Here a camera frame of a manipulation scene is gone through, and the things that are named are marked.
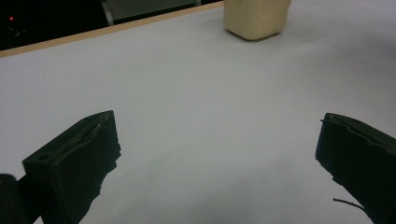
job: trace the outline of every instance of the table surface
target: table surface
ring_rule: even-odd
[[[247,42],[215,7],[2,58],[0,170],[112,109],[122,156],[81,223],[371,223],[315,149],[326,112],[396,136],[394,8],[295,0]]]

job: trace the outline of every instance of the brown edge trim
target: brown edge trim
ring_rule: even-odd
[[[156,21],[164,21],[164,20],[172,19],[174,17],[184,16],[184,15],[188,15],[191,13],[200,12],[200,11],[204,11],[204,10],[208,10],[208,9],[216,8],[216,7],[222,7],[222,6],[223,6],[223,2],[216,2],[216,3],[212,3],[212,4],[199,6],[199,7],[191,7],[191,8],[183,9],[183,10],[176,11],[176,12],[166,13],[166,14],[162,14],[159,16],[146,18],[143,20],[130,21],[130,22],[126,22],[123,24],[109,26],[106,28],[93,30],[93,31],[89,31],[89,32],[85,32],[85,33],[81,33],[81,34],[77,34],[77,35],[70,35],[70,36],[66,36],[66,37],[62,37],[62,38],[52,39],[52,40],[48,40],[48,41],[44,41],[44,42],[40,42],[40,43],[28,45],[28,46],[23,46],[23,47],[19,47],[19,48],[15,48],[15,49],[6,49],[6,50],[0,51],[0,58],[4,58],[4,57],[16,55],[16,54],[22,54],[25,52],[30,52],[30,51],[34,51],[34,50],[38,50],[38,49],[45,49],[45,48],[50,48],[50,47],[54,47],[54,46],[59,46],[59,45],[71,43],[71,42],[86,39],[86,38],[96,37],[99,35],[106,35],[106,34],[114,33],[117,31],[122,31],[122,30],[130,29],[130,28],[134,28],[137,26],[150,24],[150,23],[153,23]]]

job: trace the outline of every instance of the beige container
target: beige container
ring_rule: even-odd
[[[285,27],[291,0],[224,0],[224,25],[247,40],[280,33]]]

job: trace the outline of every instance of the cream-colored cup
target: cream-colored cup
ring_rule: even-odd
[[[223,0],[224,25],[247,40],[280,33],[285,27],[291,0]]]

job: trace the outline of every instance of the white tabletop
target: white tabletop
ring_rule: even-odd
[[[0,59],[0,171],[113,109],[122,156],[81,223],[371,223],[315,149],[326,112],[396,136],[395,8],[296,0],[260,42],[216,8]]]

